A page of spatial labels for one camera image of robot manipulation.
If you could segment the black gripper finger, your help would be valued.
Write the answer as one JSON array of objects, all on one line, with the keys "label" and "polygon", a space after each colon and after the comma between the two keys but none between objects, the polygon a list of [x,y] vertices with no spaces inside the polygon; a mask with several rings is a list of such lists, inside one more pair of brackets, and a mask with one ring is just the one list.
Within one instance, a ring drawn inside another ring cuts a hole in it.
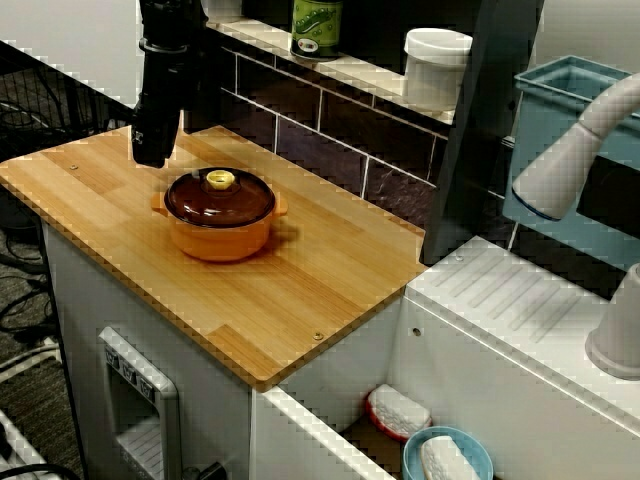
[{"label": "black gripper finger", "polygon": [[131,133],[134,161],[138,165],[163,168],[173,152],[178,126],[178,121],[134,123]]}]

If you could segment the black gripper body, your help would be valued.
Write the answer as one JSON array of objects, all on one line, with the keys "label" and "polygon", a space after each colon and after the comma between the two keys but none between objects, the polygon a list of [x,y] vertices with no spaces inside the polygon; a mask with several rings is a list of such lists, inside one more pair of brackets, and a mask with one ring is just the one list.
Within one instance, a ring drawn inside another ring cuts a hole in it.
[{"label": "black gripper body", "polygon": [[142,88],[134,108],[133,125],[178,124],[189,107],[199,82],[200,50],[140,44],[144,54]]}]

